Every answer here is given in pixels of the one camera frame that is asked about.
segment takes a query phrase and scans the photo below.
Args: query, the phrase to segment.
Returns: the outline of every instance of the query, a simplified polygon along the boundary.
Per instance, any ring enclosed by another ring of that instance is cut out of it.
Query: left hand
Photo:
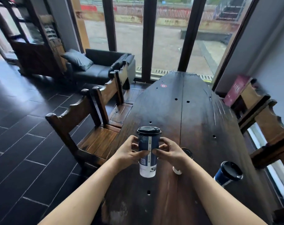
[[[149,154],[149,151],[143,150],[139,152],[132,152],[132,149],[138,149],[138,145],[133,143],[137,141],[138,138],[134,135],[129,136],[129,138],[120,146],[120,148],[115,152],[115,154],[109,159],[113,160],[117,164],[117,170],[127,168],[133,163],[138,163],[140,158]]]

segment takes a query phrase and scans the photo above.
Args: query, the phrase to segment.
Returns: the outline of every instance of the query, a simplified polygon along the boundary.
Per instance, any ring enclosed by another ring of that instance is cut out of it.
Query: gray sofa
[[[104,85],[110,80],[109,72],[120,70],[122,61],[128,64],[128,83],[124,84],[124,89],[129,89],[129,84],[136,76],[136,60],[134,55],[113,51],[86,49],[86,57],[93,61],[93,65],[86,71],[78,69],[75,65],[67,63],[67,75],[72,81],[84,81],[85,83]]]

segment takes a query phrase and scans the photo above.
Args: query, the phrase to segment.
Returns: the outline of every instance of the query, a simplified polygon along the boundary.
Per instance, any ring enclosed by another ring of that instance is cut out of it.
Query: tabletop
[[[226,190],[267,223],[272,220],[233,111],[199,76],[169,72],[140,94],[110,145],[110,156],[141,126],[159,127],[162,136],[189,149],[212,177],[223,161],[235,162],[244,178]],[[153,178],[143,178],[137,164],[121,171],[105,195],[102,220],[130,225],[211,224],[190,179],[175,174],[163,160],[158,160]]]

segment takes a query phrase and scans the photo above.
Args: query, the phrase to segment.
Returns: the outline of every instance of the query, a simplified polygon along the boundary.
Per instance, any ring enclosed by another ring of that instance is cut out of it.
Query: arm
[[[165,144],[152,152],[160,159],[167,160],[176,169],[188,174],[197,195],[213,225],[266,225],[222,186],[201,166],[192,160],[173,141],[162,137]]]
[[[133,140],[137,140],[137,137],[130,136],[104,165],[50,212],[39,225],[91,224],[115,175],[149,153],[132,152],[132,148],[138,148]]]

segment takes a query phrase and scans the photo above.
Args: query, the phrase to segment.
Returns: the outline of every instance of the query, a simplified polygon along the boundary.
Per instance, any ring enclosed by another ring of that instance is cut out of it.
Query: outdoor pavement
[[[93,49],[108,50],[104,22],[85,20]],[[142,66],[143,26],[115,22],[117,51],[135,55],[136,66]],[[177,70],[184,40],[180,27],[155,27],[152,68]],[[225,52],[226,45],[216,41],[195,41],[187,72],[214,75]]]

